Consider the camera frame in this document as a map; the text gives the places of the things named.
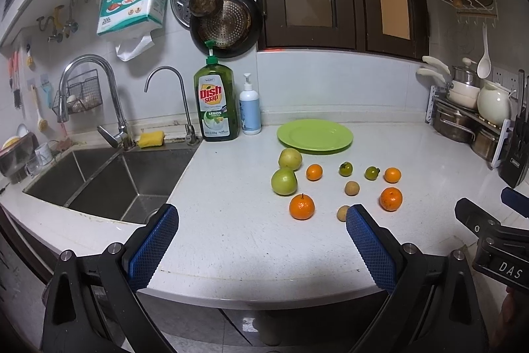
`dish soap label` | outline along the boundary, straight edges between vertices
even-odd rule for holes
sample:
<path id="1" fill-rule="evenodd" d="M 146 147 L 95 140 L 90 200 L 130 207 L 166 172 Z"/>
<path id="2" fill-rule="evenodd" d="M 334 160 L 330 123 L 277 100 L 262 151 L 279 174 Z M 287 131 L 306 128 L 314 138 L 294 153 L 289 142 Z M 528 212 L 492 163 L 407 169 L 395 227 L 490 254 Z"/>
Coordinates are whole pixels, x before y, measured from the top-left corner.
<path id="1" fill-rule="evenodd" d="M 198 79 L 198 100 L 204 136 L 228 136 L 226 93 L 220 75 L 206 75 Z"/>

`orange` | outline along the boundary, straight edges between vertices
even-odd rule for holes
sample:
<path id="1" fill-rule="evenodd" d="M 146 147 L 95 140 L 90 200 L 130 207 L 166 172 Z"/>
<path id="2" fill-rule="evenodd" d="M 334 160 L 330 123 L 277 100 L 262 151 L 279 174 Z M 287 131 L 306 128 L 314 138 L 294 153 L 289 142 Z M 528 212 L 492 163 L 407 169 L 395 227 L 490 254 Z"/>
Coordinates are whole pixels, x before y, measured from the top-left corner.
<path id="1" fill-rule="evenodd" d="M 379 201 L 386 211 L 396 211 L 402 205 L 402 193 L 396 187 L 388 187 L 380 194 Z"/>
<path id="2" fill-rule="evenodd" d="M 288 209 L 293 218 L 307 220 L 314 214 L 314 201 L 310 196 L 302 193 L 292 198 Z"/>
<path id="3" fill-rule="evenodd" d="M 397 168 L 388 168 L 384 172 L 384 179 L 388 183 L 396 183 L 400 180 L 400 177 L 402 177 L 402 174 Z"/>
<path id="4" fill-rule="evenodd" d="M 307 168 L 307 178 L 310 181 L 319 180 L 322 177 L 322 175 L 323 175 L 323 168 L 316 163 L 314 163 L 313 165 Z"/>

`faucet spout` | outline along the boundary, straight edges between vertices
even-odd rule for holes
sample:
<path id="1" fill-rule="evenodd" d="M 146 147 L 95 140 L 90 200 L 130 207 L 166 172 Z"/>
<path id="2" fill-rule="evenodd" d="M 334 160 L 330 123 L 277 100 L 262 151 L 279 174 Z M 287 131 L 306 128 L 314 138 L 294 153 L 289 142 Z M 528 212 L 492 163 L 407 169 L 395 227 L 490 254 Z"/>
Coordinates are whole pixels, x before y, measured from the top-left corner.
<path id="1" fill-rule="evenodd" d="M 83 63 L 95 63 L 99 65 L 103 71 L 105 71 L 106 77 L 108 78 L 108 86 L 110 87 L 110 96 L 112 97 L 112 104 L 114 105 L 114 110 L 116 111 L 117 124 L 118 124 L 118 134 L 112 136 L 107 131 L 104 131 L 102 127 L 98 127 L 97 130 L 100 131 L 102 136 L 107 140 L 107 142 L 112 145 L 112 147 L 117 148 L 120 144 L 123 144 L 125 149 L 134 146 L 134 141 L 128 131 L 125 116 L 123 115 L 123 110 L 121 108 L 120 99 L 117 96 L 117 86 L 116 86 L 116 77 L 114 76 L 114 71 L 110 64 L 101 56 L 96 54 L 84 54 L 72 60 L 72 62 L 64 69 L 61 79 L 59 81 L 59 114 L 57 115 L 57 122 L 64 123 L 69 120 L 70 116 L 68 114 L 68 92 L 67 84 L 68 77 L 72 71 Z"/>
<path id="2" fill-rule="evenodd" d="M 198 142 L 198 138 L 195 134 L 195 128 L 191 124 L 191 117 L 189 116 L 189 107 L 187 106 L 186 89 L 183 86 L 182 74 L 180 74 L 180 72 L 178 72 L 178 70 L 173 68 L 172 66 L 161 66 L 159 68 L 156 68 L 148 76 L 147 81 L 145 82 L 145 89 L 143 91 L 147 93 L 147 90 L 149 90 L 149 82 L 151 81 L 151 78 L 153 77 L 154 74 L 156 74 L 158 71 L 161 71 L 162 69 L 168 69 L 169 71 L 174 72 L 178 76 L 178 79 L 180 80 L 180 89 L 182 90 L 182 98 L 183 98 L 183 109 L 186 112 L 186 119 L 187 119 L 186 142 L 189 145 L 195 145 Z"/>

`wire basket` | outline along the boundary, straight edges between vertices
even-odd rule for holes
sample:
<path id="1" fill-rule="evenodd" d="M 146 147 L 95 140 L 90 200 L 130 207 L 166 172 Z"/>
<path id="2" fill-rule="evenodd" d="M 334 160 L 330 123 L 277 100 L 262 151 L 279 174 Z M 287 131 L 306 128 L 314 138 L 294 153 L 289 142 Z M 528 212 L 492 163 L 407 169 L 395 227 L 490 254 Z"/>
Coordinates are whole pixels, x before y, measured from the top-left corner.
<path id="1" fill-rule="evenodd" d="M 91 69 L 90 71 L 83 72 L 68 79 L 66 94 L 69 100 L 67 102 L 68 114 L 88 111 L 102 105 L 101 87 L 97 69 Z M 58 91 L 55 94 L 52 110 L 56 115 L 59 114 Z"/>

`screw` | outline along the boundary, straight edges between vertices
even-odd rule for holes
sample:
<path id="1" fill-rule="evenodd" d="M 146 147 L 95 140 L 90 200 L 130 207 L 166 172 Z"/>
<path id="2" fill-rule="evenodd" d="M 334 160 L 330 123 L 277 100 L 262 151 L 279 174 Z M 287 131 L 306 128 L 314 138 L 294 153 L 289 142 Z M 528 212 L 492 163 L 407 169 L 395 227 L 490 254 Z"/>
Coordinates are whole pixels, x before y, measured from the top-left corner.
<path id="1" fill-rule="evenodd" d="M 121 250 L 121 244 L 118 243 L 118 242 L 114 242 L 112 244 L 110 244 L 110 246 L 107 248 L 107 251 L 110 253 L 110 254 L 116 254 L 116 253 L 119 253 Z"/>
<path id="2" fill-rule="evenodd" d="M 417 252 L 417 246 L 415 244 L 412 244 L 411 242 L 407 242 L 402 245 L 403 250 L 408 254 L 416 254 Z"/>
<path id="3" fill-rule="evenodd" d="M 64 250 L 62 253 L 61 253 L 61 260 L 63 262 L 66 262 L 67 260 L 69 260 L 71 258 L 71 255 L 73 253 L 71 252 L 71 250 Z"/>
<path id="4" fill-rule="evenodd" d="M 461 250 L 454 250 L 453 252 L 454 258 L 457 260 L 464 260 L 465 254 Z"/>

